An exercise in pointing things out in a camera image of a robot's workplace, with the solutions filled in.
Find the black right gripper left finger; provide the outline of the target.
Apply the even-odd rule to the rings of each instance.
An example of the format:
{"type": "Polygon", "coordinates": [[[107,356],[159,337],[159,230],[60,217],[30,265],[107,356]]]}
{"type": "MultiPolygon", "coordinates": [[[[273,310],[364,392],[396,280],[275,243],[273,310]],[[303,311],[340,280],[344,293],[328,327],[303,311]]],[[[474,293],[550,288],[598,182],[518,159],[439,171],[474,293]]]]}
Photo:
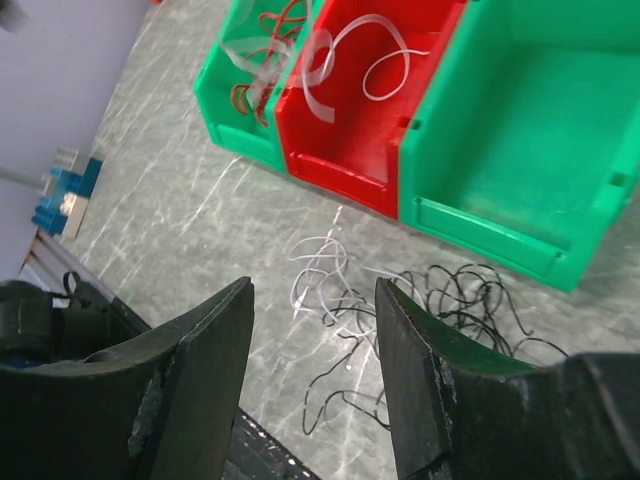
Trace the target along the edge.
{"type": "Polygon", "coordinates": [[[254,325],[241,277],[81,361],[1,364],[5,479],[219,479],[254,325]]]}

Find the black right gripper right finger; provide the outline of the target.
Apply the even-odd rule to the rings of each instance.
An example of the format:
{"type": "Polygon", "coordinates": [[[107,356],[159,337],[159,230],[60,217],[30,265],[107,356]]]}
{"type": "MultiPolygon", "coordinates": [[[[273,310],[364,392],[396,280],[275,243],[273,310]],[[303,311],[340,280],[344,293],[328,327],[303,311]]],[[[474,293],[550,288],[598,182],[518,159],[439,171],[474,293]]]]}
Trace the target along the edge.
{"type": "Polygon", "coordinates": [[[538,368],[375,288],[401,479],[635,479],[639,357],[582,353],[538,368]]]}

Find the blue toy block stack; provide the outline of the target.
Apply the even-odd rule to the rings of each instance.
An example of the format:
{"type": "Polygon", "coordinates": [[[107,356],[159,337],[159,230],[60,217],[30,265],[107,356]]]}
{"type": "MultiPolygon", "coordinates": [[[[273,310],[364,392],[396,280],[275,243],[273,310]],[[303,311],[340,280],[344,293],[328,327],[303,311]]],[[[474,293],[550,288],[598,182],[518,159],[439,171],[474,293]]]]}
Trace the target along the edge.
{"type": "Polygon", "coordinates": [[[101,159],[58,148],[31,222],[51,236],[76,238],[102,166],[101,159]]]}

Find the right green plastic bin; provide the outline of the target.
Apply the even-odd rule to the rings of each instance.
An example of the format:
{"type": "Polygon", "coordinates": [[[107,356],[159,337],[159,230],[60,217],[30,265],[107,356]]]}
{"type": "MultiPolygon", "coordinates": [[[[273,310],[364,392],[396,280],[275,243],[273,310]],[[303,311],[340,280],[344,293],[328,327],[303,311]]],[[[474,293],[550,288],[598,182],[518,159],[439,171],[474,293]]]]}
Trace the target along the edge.
{"type": "Polygon", "coordinates": [[[573,290],[639,176],[638,3],[468,3],[399,157],[402,223],[573,290]]]}

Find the green plastic bin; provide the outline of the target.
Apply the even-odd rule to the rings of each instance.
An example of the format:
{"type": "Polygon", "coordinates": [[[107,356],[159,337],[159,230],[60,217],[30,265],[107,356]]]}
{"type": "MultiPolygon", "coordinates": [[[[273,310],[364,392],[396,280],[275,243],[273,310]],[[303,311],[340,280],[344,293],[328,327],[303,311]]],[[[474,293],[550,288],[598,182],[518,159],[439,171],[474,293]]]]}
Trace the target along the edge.
{"type": "Polygon", "coordinates": [[[285,173],[275,107],[322,1],[234,1],[194,92],[217,146],[285,173]]]}
{"type": "Polygon", "coordinates": [[[639,176],[638,3],[468,3],[399,157],[402,223],[573,290],[639,176]]]}

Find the red plastic bin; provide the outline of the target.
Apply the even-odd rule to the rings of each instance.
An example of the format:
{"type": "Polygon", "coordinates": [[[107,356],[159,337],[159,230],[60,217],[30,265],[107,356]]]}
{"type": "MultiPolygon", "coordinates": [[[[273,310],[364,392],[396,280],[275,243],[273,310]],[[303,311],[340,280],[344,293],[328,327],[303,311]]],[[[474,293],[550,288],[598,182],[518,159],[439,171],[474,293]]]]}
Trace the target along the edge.
{"type": "Polygon", "coordinates": [[[326,2],[275,108],[289,174],[397,218],[400,144],[465,7],[326,2]]]}

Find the left green plastic bin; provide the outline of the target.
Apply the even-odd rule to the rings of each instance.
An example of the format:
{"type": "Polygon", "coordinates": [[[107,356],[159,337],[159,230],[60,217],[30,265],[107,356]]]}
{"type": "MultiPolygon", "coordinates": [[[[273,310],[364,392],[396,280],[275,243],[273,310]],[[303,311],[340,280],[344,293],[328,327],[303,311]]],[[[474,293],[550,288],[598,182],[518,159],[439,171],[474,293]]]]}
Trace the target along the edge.
{"type": "Polygon", "coordinates": [[[275,107],[322,1],[234,1],[194,92],[217,146],[285,173],[275,107]]]}

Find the aluminium frame rail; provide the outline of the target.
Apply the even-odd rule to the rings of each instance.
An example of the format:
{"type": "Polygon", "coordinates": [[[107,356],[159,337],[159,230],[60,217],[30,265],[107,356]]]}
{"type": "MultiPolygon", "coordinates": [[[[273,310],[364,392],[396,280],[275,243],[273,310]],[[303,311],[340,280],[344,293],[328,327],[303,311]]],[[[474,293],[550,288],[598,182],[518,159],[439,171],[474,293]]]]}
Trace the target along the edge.
{"type": "Polygon", "coordinates": [[[38,230],[25,257],[18,279],[30,282],[47,291],[64,293],[63,275],[68,271],[75,271],[81,280],[90,283],[108,301],[115,298],[115,295],[98,277],[63,245],[55,238],[38,230]]]}

